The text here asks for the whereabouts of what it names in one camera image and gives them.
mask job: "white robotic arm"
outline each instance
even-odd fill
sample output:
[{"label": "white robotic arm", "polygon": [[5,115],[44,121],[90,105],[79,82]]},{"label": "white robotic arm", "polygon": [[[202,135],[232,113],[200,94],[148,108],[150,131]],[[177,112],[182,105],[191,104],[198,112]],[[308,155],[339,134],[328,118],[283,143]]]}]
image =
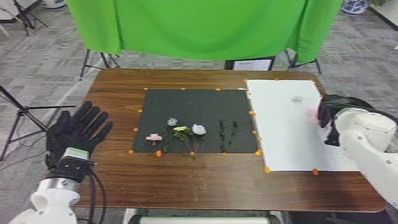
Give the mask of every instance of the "white robotic arm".
[{"label": "white robotic arm", "polygon": [[398,209],[398,153],[387,153],[395,122],[363,109],[344,108],[333,118],[339,144],[378,194]]},{"label": "white robotic arm", "polygon": [[77,188],[79,183],[70,179],[44,179],[29,196],[35,210],[24,210],[8,224],[76,224],[70,205],[79,200]]}]

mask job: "black mat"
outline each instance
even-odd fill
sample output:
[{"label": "black mat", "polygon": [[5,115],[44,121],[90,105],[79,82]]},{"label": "black mat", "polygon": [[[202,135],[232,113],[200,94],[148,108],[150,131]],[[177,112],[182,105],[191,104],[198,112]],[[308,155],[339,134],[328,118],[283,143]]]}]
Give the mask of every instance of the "black mat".
[{"label": "black mat", "polygon": [[[186,145],[172,136],[172,127],[166,126],[168,118],[177,119],[177,126],[200,124],[205,127],[205,137],[200,142],[198,152],[253,153],[257,148],[255,135],[252,134],[252,117],[248,115],[248,102],[244,91],[239,90],[148,90],[141,105],[138,133],[134,135],[134,152],[154,152],[166,147],[168,153],[188,153]],[[225,127],[223,144],[220,138],[220,122]],[[152,146],[145,140],[148,134],[157,133],[164,141]]]}]

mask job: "tripod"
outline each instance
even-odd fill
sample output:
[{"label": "tripod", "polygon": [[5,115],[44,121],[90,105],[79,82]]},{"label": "tripod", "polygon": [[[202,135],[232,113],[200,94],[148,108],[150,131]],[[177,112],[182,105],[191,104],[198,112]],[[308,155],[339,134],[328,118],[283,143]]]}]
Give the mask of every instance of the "tripod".
[{"label": "tripod", "polygon": [[44,25],[44,27],[47,27],[45,23],[38,20],[38,18],[35,17],[35,15],[26,11],[26,9],[21,7],[21,4],[15,0],[13,1],[13,6],[15,6],[15,10],[19,13],[19,18],[21,18],[21,22],[22,22],[22,28],[24,28],[24,32],[26,32],[26,36],[28,36],[28,28],[35,29],[35,21]]},{"label": "tripod", "polygon": [[[8,138],[6,138],[6,142],[5,142],[5,146],[3,146],[3,152],[1,152],[1,155],[0,155],[0,161],[3,161],[3,156],[5,156],[5,153],[6,153],[6,149],[8,149],[10,143],[15,142],[15,141],[19,141],[19,140],[22,140],[29,136],[33,136],[38,133],[42,133],[42,132],[47,131],[47,125],[51,123],[51,120],[53,120],[53,117],[56,115],[58,109],[60,108],[68,108],[68,107],[74,107],[74,106],[26,107],[26,106],[21,105],[21,103],[17,102],[15,98],[12,97],[10,93],[6,92],[6,90],[3,89],[1,86],[0,86],[0,93],[3,94],[1,98],[8,101],[8,103],[12,104],[12,106],[17,108],[15,120],[13,120],[13,124],[12,124],[12,129],[10,129],[10,132],[8,132]],[[38,119],[35,118],[35,116],[29,113],[29,110],[42,110],[42,109],[56,109],[56,111],[53,113],[53,116],[51,116],[49,121],[47,121],[45,124],[38,121]],[[13,134],[15,134],[15,127],[17,127],[19,120],[21,120],[21,117],[22,116],[26,116],[26,118],[29,119],[29,121],[37,125],[38,130],[35,132],[31,132],[29,134],[26,134],[26,135],[12,138],[13,137]]]}]

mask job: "wall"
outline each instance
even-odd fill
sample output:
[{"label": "wall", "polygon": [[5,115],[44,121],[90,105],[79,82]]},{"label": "wall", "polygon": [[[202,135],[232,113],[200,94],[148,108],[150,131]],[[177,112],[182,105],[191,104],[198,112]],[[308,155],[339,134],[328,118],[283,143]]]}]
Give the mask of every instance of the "wall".
[{"label": "wall", "polygon": [[[17,0],[22,7],[28,7],[37,0]],[[5,8],[13,15],[17,15],[15,6],[12,0],[0,0],[0,7]],[[10,20],[12,17],[6,12],[0,10],[0,20]]]},{"label": "wall", "polygon": [[383,6],[372,7],[372,9],[398,26],[398,0],[387,2]]}]

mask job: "yellow flower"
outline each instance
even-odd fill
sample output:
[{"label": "yellow flower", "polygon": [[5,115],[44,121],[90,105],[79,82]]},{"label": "yellow flower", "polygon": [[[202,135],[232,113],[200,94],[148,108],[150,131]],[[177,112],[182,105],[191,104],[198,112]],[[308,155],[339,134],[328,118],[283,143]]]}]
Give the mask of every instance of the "yellow flower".
[{"label": "yellow flower", "polygon": [[186,126],[180,126],[180,127],[175,127],[173,128],[173,131],[184,131],[188,129],[188,127]]}]

